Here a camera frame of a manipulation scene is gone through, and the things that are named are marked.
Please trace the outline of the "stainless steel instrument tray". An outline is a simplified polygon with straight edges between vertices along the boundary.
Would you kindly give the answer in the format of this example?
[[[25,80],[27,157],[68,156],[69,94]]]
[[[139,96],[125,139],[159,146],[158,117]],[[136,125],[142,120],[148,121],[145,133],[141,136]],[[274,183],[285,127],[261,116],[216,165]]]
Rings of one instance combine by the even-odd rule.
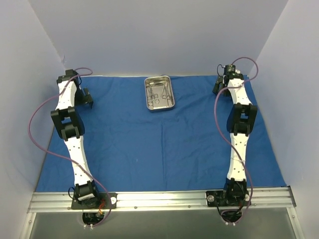
[[[163,100],[161,97],[165,82],[168,83],[168,89],[169,89],[169,93],[171,95],[171,98],[173,100],[173,105],[171,104],[170,101]],[[153,92],[157,93],[159,96],[159,103],[154,104],[153,107],[148,106],[148,100],[147,100],[147,96],[148,96],[147,84],[148,83],[152,83]],[[156,76],[156,77],[148,77],[144,80],[144,86],[145,86],[145,95],[146,95],[146,105],[147,105],[147,108],[149,109],[149,111],[154,112],[154,111],[170,110],[175,106],[173,88],[172,88],[171,79],[169,76],[162,75],[162,76]]]

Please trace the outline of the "blue surgical drape cloth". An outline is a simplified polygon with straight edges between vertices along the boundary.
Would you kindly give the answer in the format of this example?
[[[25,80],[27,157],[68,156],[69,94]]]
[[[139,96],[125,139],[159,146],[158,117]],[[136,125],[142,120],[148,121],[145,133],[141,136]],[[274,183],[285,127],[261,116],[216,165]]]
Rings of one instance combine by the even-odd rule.
[[[151,112],[143,77],[87,77],[94,104],[78,112],[91,174],[111,192],[220,189],[229,170],[228,97],[215,76],[171,78],[175,106]]]

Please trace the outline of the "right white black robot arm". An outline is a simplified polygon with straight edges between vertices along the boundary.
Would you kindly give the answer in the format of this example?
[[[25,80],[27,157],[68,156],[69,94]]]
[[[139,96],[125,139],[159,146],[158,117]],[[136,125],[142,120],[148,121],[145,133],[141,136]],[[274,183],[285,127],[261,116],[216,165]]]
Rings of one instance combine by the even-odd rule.
[[[253,130],[258,109],[250,101],[243,75],[233,64],[223,67],[224,73],[216,81],[213,93],[218,97],[230,96],[232,109],[226,123],[230,133],[231,154],[230,167],[226,176],[221,199],[226,205],[234,205],[239,197],[247,195],[247,178],[245,171],[246,147],[250,133]]]

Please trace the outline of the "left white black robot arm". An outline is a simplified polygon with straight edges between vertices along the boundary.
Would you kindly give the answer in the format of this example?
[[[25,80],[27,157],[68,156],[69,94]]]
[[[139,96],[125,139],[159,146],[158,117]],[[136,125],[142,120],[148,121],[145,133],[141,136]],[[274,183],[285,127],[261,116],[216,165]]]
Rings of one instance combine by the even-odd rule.
[[[91,173],[84,152],[85,127],[76,111],[77,106],[88,104],[92,107],[94,101],[89,90],[81,88],[80,76],[73,69],[66,70],[63,76],[58,77],[57,85],[61,95],[50,116],[72,159],[74,200],[94,209],[100,205],[101,197],[94,179],[89,177]]]

